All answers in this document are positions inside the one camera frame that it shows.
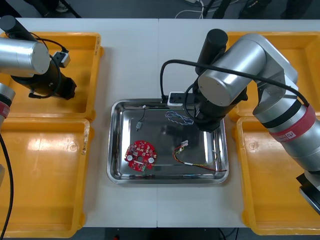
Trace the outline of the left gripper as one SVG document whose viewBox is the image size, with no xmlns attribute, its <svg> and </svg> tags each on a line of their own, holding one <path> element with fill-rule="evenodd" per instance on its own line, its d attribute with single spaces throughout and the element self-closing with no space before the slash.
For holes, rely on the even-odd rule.
<svg viewBox="0 0 320 240">
<path fill-rule="evenodd" d="M 77 85 L 72 78 L 63 75 L 62 82 L 58 89 L 58 97 L 65 100 L 74 98 L 76 87 Z"/>
</svg>

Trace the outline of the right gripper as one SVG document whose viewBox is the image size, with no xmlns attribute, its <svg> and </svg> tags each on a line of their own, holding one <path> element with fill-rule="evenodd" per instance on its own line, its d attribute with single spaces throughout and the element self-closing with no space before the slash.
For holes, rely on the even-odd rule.
<svg viewBox="0 0 320 240">
<path fill-rule="evenodd" d="M 221 125 L 224 116 L 206 116 L 201 115 L 195 118 L 195 125 L 200 131 L 212 133 Z"/>
</svg>

